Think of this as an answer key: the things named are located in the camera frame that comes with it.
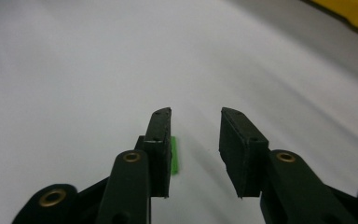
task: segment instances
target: green object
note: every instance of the green object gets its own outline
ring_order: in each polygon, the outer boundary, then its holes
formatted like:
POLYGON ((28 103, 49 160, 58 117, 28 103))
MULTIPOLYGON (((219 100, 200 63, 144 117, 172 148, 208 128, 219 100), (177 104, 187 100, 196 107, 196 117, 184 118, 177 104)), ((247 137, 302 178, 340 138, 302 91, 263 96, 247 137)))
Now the green object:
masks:
POLYGON ((171 151, 172 151, 171 175, 177 175, 179 172, 178 153, 176 151, 176 138, 174 136, 171 137, 171 151))

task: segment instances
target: brass insert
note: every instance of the brass insert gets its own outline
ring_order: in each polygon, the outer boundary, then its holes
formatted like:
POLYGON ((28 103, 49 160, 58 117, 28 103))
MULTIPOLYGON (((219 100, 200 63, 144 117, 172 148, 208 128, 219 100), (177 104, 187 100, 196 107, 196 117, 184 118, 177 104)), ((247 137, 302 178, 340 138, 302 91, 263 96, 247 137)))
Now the brass insert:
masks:
POLYGON ((63 189, 52 189, 51 191, 45 193, 39 199, 39 205, 42 207, 51 207, 57 203, 62 202, 66 197, 66 192, 63 189))
POLYGON ((138 161, 140 159, 141 159, 141 155, 136 152, 130 152, 130 153, 127 153, 126 155, 124 155, 124 161, 127 161, 127 162, 134 162, 134 161, 138 161))
POLYGON ((277 158, 280 161, 286 161, 286 162, 294 162, 296 160, 296 157, 294 157, 292 154, 287 152, 278 153, 277 158))

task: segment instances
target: white table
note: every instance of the white table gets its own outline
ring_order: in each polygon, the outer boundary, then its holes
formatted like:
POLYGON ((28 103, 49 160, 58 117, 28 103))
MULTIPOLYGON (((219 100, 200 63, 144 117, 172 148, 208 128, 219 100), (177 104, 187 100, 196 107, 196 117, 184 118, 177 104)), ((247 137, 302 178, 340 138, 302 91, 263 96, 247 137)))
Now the white table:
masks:
POLYGON ((172 108, 179 175, 153 223, 264 223, 218 153, 222 106, 358 190, 358 34, 300 1, 0 1, 0 223, 109 175, 172 108))

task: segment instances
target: blurred background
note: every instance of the blurred background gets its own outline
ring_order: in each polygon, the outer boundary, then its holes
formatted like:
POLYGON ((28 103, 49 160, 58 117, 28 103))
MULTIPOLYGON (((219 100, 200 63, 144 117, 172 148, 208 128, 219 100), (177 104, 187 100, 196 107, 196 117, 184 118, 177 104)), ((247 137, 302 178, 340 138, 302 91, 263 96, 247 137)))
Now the blurred background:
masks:
POLYGON ((264 223, 218 152, 222 106, 358 191, 358 34, 289 0, 0 0, 0 223, 110 174, 172 108, 179 174, 153 223, 264 223))

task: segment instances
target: screw hole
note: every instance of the screw hole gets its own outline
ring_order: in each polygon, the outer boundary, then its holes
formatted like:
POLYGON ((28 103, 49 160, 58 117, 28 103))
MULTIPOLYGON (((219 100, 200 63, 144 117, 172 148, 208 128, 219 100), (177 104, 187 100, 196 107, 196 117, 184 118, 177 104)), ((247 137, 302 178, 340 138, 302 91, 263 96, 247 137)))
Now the screw hole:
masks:
POLYGON ((286 153, 286 152, 280 152, 277 154, 277 158, 280 161, 286 161, 286 162, 293 162, 296 160, 296 157, 294 157, 292 154, 286 153))
POLYGON ((133 162, 133 161, 138 161, 140 159, 141 159, 141 155, 135 152, 131 152, 124 155, 124 161, 133 162))
POLYGON ((112 217, 112 224, 127 224, 130 222, 130 215, 125 212, 117 213, 112 217))
POLYGON ((63 189, 52 189, 45 193, 39 199, 39 205, 42 207, 51 207, 63 201, 66 197, 66 192, 63 189))

